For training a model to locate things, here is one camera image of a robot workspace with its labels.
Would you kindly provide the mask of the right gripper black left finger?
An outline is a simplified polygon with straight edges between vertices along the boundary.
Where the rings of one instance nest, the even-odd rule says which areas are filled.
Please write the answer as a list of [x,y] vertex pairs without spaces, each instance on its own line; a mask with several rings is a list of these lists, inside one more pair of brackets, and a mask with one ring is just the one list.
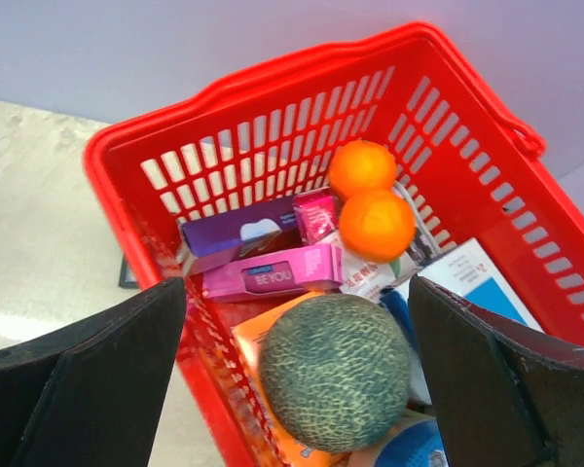
[[0,349],[0,466],[145,466],[187,311],[172,277]]

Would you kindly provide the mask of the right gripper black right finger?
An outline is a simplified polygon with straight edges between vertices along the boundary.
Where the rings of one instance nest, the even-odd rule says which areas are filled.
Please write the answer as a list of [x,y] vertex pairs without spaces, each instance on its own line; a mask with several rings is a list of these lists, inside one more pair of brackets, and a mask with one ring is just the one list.
[[584,466],[584,346],[414,276],[408,306],[452,466]]

